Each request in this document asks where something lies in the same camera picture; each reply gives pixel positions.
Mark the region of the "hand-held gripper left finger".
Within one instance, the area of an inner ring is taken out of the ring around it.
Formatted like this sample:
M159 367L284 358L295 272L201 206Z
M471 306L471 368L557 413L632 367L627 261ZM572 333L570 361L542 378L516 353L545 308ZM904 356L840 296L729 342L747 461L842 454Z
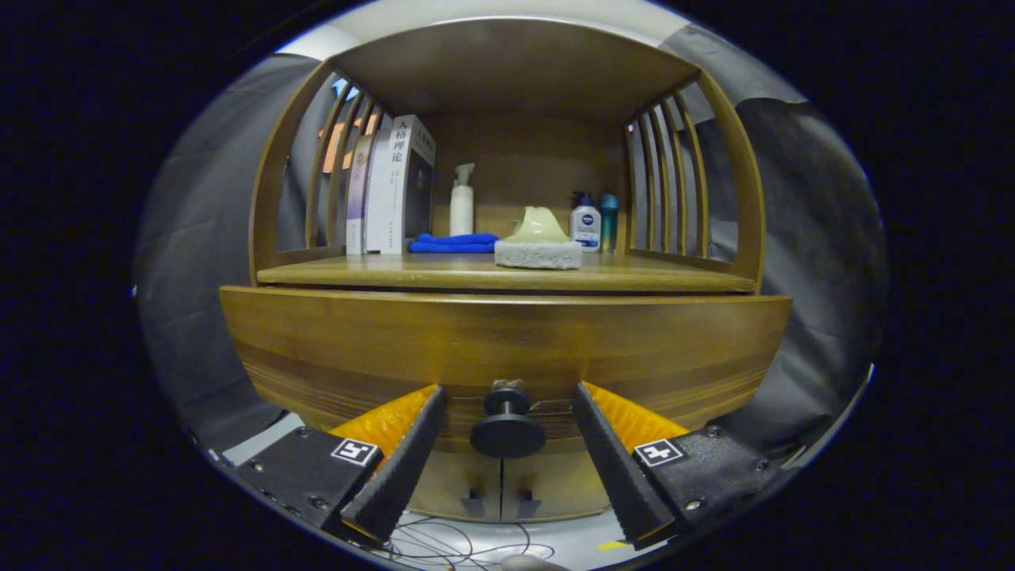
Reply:
M383 546L416 491L445 418L445 390L428 385L332 431L294 427L238 463L238 474L327 534Z

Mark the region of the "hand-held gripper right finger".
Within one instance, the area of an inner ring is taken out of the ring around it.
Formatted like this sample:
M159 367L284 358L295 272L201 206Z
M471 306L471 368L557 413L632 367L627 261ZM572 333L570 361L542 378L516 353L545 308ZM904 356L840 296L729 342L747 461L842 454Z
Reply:
M731 431L692 431L604 388L576 386L573 416L627 542L703 534L776 490L786 470Z

